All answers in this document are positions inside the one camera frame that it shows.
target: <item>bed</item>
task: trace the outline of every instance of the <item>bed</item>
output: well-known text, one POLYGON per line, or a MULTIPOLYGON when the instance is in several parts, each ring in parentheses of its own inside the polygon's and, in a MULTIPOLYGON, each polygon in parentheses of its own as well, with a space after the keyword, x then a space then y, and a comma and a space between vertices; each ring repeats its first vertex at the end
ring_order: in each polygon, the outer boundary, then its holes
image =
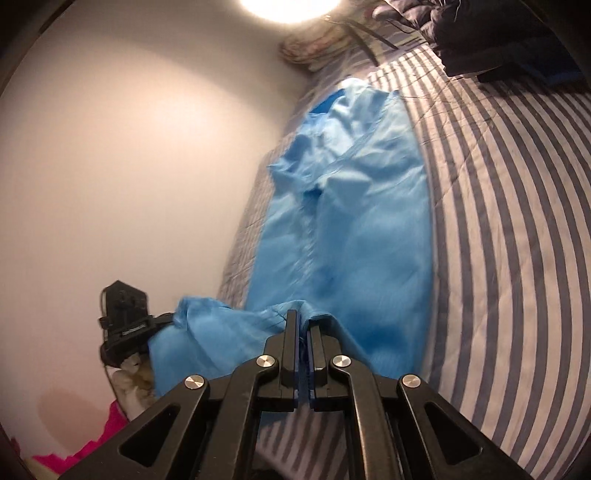
MULTIPOLYGON (((218 298, 241 308, 273 187, 266 166, 349 75, 399 90, 430 175, 434 316, 423 378, 534 478, 561 478, 591 429, 591 94, 529 77, 448 78, 417 34, 379 68, 352 50, 316 74, 261 163, 218 298)), ((301 406, 259 433, 286 478, 348 477, 343 420, 301 406)))

